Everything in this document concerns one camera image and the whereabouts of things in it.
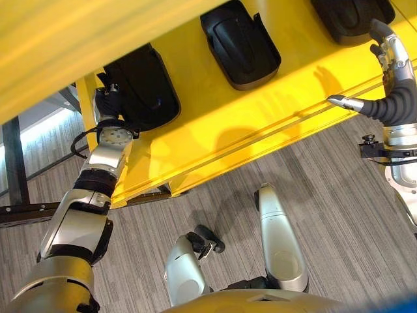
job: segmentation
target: yellow shelf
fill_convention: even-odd
[[[356,95],[369,99],[380,98],[384,95],[384,89],[380,86],[364,94],[349,93],[348,95]],[[182,192],[194,188],[206,181],[224,174],[227,171],[231,171],[248,162],[256,160],[257,158],[274,152],[275,150],[281,149],[297,142],[298,140],[311,136],[312,134],[351,118],[356,114],[357,113],[355,112],[347,111],[335,106],[329,106],[323,103],[318,112],[307,115],[303,121],[283,127],[276,133],[265,138],[261,138],[259,141],[256,141],[251,145],[247,145],[238,151],[225,155],[223,158],[219,158],[218,160],[191,171],[190,173],[174,178],[169,182],[172,195],[178,196]]]
[[[225,0],[4,0],[0,124]]]
[[[392,4],[417,31],[417,1],[415,0],[393,0]]]
[[[328,95],[364,93],[381,84],[381,68],[369,52],[371,43],[350,48],[334,44],[309,0],[243,2],[250,14],[261,13],[281,53],[278,75],[256,90],[234,90],[211,55],[197,18],[153,40],[182,111],[168,125],[143,132],[134,142],[113,207],[166,182],[178,194],[334,125],[351,114],[328,110]],[[396,13],[392,27],[410,56],[417,58],[417,32]],[[97,80],[90,74],[77,85],[83,86],[85,126],[93,127],[90,106]]]

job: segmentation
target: gray carpet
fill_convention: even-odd
[[[158,312],[169,306],[164,260],[175,239],[205,224],[222,236],[223,254],[203,260],[218,290],[264,273],[253,192],[273,183],[299,238],[309,292],[357,305],[417,292],[417,240],[394,191],[357,142],[380,124],[355,117],[165,201],[110,212],[108,253],[94,267],[101,312]],[[75,158],[33,179],[31,197],[55,201],[77,175]],[[0,230],[0,311],[35,263],[47,224]]]

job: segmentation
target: silver robot arm segment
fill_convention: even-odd
[[[364,100],[332,95],[328,101],[354,110],[384,124],[384,143],[364,136],[360,145],[363,158],[382,157],[387,162],[385,177],[405,204],[401,212],[417,237],[417,86],[411,60],[400,38],[384,23],[373,20],[371,52],[382,71],[385,98]]]
[[[118,89],[99,92],[99,100],[109,95],[117,98]],[[99,127],[98,146],[85,161],[73,189],[64,195],[42,240],[38,263],[7,312],[93,313],[100,309],[92,296],[91,265],[106,253],[113,229],[106,216],[110,197],[133,140],[131,131],[108,126],[111,120],[121,124],[115,115],[99,119],[107,123]]]

